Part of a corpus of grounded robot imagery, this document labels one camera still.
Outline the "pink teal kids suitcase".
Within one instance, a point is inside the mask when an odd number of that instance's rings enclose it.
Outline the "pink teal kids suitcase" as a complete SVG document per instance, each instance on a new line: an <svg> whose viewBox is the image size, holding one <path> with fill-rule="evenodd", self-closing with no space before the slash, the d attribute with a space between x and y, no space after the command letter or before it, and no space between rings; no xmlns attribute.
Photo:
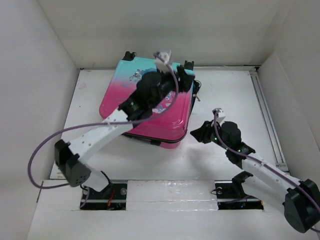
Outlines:
<svg viewBox="0 0 320 240"><path fill-rule="evenodd" d="M155 72L154 59L137 57L127 51L119 61L113 77L99 107L100 116L105 119L136 90L136 84L147 72ZM152 110L160 117L144 122L124 133L125 137L147 142L165 149L175 149L187 134L189 118L201 83L194 80L189 92L170 92Z"/></svg>

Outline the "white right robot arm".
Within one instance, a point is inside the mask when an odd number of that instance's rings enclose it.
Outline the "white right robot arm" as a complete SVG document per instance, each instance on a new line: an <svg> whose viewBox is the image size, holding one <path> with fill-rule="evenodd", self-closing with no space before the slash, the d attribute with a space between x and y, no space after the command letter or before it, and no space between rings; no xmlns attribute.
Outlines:
<svg viewBox="0 0 320 240"><path fill-rule="evenodd" d="M320 222L317 184L293 177L265 161L242 141L236 123L205 121L190 134L199 143L215 143L225 149L228 160L242 170L232 179L231 191L235 196L250 195L273 205L300 233L306 233Z"/></svg>

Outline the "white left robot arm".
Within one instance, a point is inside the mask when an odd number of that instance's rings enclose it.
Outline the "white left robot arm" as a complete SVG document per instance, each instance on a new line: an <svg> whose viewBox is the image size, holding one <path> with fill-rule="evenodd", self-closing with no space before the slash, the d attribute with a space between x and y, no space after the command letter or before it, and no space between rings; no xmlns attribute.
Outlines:
<svg viewBox="0 0 320 240"><path fill-rule="evenodd" d="M84 184L98 197L107 198L112 183L104 172L89 166L90 158L118 136L160 117L159 113L153 114L153 109L170 93L178 96L192 89L195 74L191 70L182 65L173 68L160 60L155 65L156 69L145 72L129 97L102 122L92 123L91 130L71 141L60 139L55 143L55 164L70 187Z"/></svg>

